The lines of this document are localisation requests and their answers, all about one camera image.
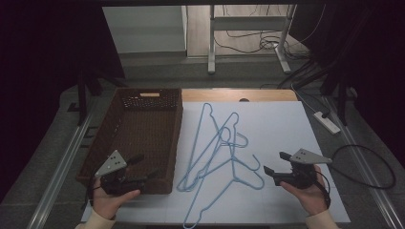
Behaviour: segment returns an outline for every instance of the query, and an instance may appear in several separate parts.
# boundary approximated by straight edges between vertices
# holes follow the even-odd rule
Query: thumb
[[[135,190],[135,191],[128,192],[128,193],[126,193],[126,194],[124,194],[122,196],[117,197],[117,204],[119,206],[119,205],[125,203],[126,201],[128,201],[128,200],[130,200],[132,198],[135,198],[135,197],[137,197],[139,195],[140,195],[140,190]]]
[[[297,197],[297,195],[298,195],[298,190],[297,190],[297,188],[295,188],[294,186],[290,185],[289,183],[286,183],[286,182],[283,182],[283,181],[280,182],[280,185],[281,185],[287,192],[289,192],[289,193],[291,193],[291,194],[293,194],[293,195],[295,195],[295,196]]]

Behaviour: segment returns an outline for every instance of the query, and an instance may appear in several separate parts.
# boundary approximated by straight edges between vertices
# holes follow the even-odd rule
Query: sleeve
[[[92,209],[92,214],[84,224],[78,224],[75,229],[111,229],[116,223],[115,220],[108,220],[101,217]]]
[[[309,229],[339,229],[330,215],[329,210],[315,216],[307,217],[306,224]]]

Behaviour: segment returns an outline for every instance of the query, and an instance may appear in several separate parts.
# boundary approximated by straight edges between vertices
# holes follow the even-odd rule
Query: gray carpet
[[[122,81],[137,88],[275,88],[285,75],[274,57],[262,58],[261,61],[250,59],[232,59],[218,61],[215,75],[207,74],[207,65],[200,60],[186,60],[180,64],[154,63],[124,66],[127,79]],[[294,61],[291,67],[295,70],[304,61]],[[100,80],[104,89],[103,94],[92,97],[97,100],[96,110],[90,126],[97,126],[101,122],[109,105],[115,86]],[[319,97],[317,88],[321,81],[308,85],[304,90]],[[305,97],[310,106],[325,109],[310,97]],[[20,178],[15,182],[0,205],[0,225],[2,228],[26,228],[36,205],[44,193],[53,171],[66,150],[66,146],[73,135],[78,121],[78,113],[68,113],[71,103],[77,102],[76,87],[63,93],[60,97],[60,109],[53,124],[34,153]],[[306,107],[309,121],[325,156],[331,154],[340,146],[346,144],[341,135],[331,135],[313,117],[312,111]],[[386,158],[397,176],[397,184],[387,191],[398,215],[405,219],[405,171],[384,143],[363,120],[352,105],[347,103],[347,119],[349,129],[357,143],[370,147]],[[85,145],[89,139],[83,139],[83,147],[79,148],[75,160],[62,185],[52,211],[44,228],[75,228],[79,223],[82,211],[80,206],[84,201],[84,188],[75,181],[75,174],[86,156]],[[379,180],[384,184],[389,182],[387,170],[373,156],[367,155],[367,160],[376,170]],[[356,164],[349,153],[342,154],[333,165],[354,177],[361,179]],[[361,228],[389,228],[376,205],[368,188],[354,184],[344,177],[331,171],[341,198],[348,211],[352,223],[341,225],[346,229]],[[115,228],[143,228],[117,224]],[[304,225],[272,225],[272,229],[306,228]]]

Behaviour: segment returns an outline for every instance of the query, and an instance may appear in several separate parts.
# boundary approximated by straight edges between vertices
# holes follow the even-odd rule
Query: wooden floor
[[[279,16],[286,15],[288,10],[287,5],[228,5],[216,6],[215,16]],[[187,55],[207,56],[209,49],[209,6],[189,6],[187,7],[188,23],[187,23]],[[244,35],[249,33],[257,33],[258,31],[215,31],[215,39],[222,46],[232,47],[234,49],[248,52],[237,52],[232,49],[222,48],[218,44],[215,47],[216,55],[241,55],[241,54],[271,54],[274,53],[271,45],[268,49],[260,50],[260,34],[231,37]],[[280,36],[280,32],[265,32],[264,36]],[[269,41],[278,41],[277,38],[267,38]],[[294,38],[288,36],[287,42],[291,52],[307,52],[306,47],[301,45]]]

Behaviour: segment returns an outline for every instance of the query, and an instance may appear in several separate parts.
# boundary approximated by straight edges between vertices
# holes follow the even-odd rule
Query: hand
[[[322,179],[322,176],[319,174],[321,173],[321,168],[319,168],[319,166],[317,165],[314,165],[314,167],[315,171],[318,172],[316,174],[318,182],[325,187],[324,180]],[[303,206],[303,208],[311,216],[317,215],[328,209],[321,190],[319,190],[319,188],[316,187],[315,185],[312,184],[307,189],[297,189],[294,186],[285,183],[283,181],[280,183],[280,185],[284,189],[286,189],[289,193],[295,195],[298,198],[298,200],[300,200],[300,203]]]
[[[98,178],[95,182],[95,190],[93,192],[93,209],[96,213],[98,213],[105,219],[112,219],[116,215],[121,204],[139,196],[140,194],[140,190],[135,190],[128,192],[120,197],[115,197],[107,195],[105,191],[100,187],[100,184],[101,182]]]

